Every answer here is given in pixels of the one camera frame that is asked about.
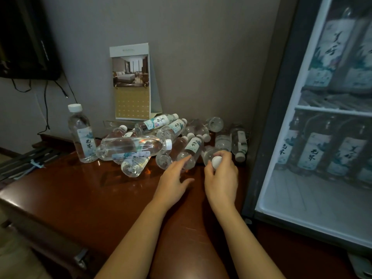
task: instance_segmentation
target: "wooden furniture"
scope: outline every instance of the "wooden furniture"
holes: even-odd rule
[[[73,277],[92,278],[152,199],[162,173],[154,158],[138,178],[128,178],[113,162],[82,164],[72,153],[2,190],[0,206],[9,229]],[[203,166],[183,178],[190,176],[192,187],[165,217],[149,278],[237,278],[205,196]],[[246,183],[240,167],[238,209]],[[257,226],[257,237],[287,278],[354,278],[345,253],[333,246],[266,224]]]

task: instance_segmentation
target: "white bottle cap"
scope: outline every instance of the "white bottle cap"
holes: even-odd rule
[[[126,127],[125,125],[120,125],[119,127],[124,129],[125,132],[128,130],[128,127]]]
[[[211,140],[211,136],[208,134],[203,134],[203,141],[208,143]]]
[[[68,110],[71,113],[79,113],[83,110],[83,108],[81,107],[81,104],[70,104],[68,105]]]
[[[166,139],[165,146],[166,146],[167,151],[172,150],[172,140]]]
[[[187,134],[187,138],[190,140],[191,138],[195,137],[195,134],[194,133],[188,133]]]
[[[221,156],[216,156],[212,159],[212,166],[214,169],[217,169],[217,167],[220,165],[222,161],[222,157]]]
[[[238,163],[242,163],[245,161],[245,155],[242,153],[242,152],[237,152],[235,154],[235,160],[238,162]]]

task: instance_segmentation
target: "finger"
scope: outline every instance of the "finger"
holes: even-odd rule
[[[213,178],[214,174],[213,174],[213,166],[212,166],[211,161],[208,161],[208,164],[205,166],[204,175],[205,175],[206,182],[209,182]]]
[[[181,186],[186,190],[186,188],[190,185],[190,183],[194,182],[194,178],[187,178],[181,183]]]
[[[172,163],[174,164],[173,170],[179,171],[181,173],[181,170],[183,169],[185,163],[191,159],[191,155],[188,155],[187,157],[184,157],[183,159],[180,159],[179,161]]]
[[[224,150],[218,151],[218,152],[214,153],[213,155],[214,156],[216,156],[216,155],[221,156],[222,157],[221,164],[224,164],[224,165],[229,164],[230,160],[232,160],[232,154],[228,151],[224,151]]]

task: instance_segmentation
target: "gray wall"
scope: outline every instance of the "gray wall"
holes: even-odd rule
[[[67,78],[96,136],[114,119],[109,47],[150,44],[163,111],[251,126],[280,0],[42,0]],[[70,94],[64,79],[60,80]],[[27,82],[17,80],[19,88]],[[45,127],[43,81],[0,79],[0,147],[24,153]],[[47,90],[52,135],[69,138],[67,104]]]

